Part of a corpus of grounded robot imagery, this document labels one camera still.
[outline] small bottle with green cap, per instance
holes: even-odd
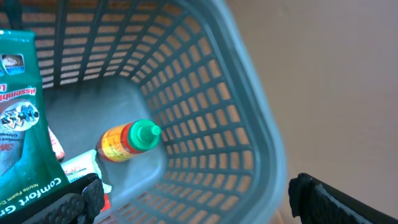
[[[156,147],[161,133],[162,129],[153,121],[141,119],[107,130],[96,148],[103,159],[124,162]]]

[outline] green plastic bag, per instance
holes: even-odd
[[[34,33],[0,30],[0,217],[69,183],[52,151]]]

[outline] yellow label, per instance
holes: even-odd
[[[121,134],[125,126],[121,125],[108,130],[102,138],[101,145],[105,156],[115,162],[124,162],[134,156],[125,150],[121,142]]]

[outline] bottle cap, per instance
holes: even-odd
[[[155,147],[160,141],[162,129],[153,121],[142,119],[134,122],[129,130],[129,144],[138,151]]]

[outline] tan background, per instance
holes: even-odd
[[[398,1],[227,0],[307,172],[398,218]],[[280,210],[293,220],[289,201]]]

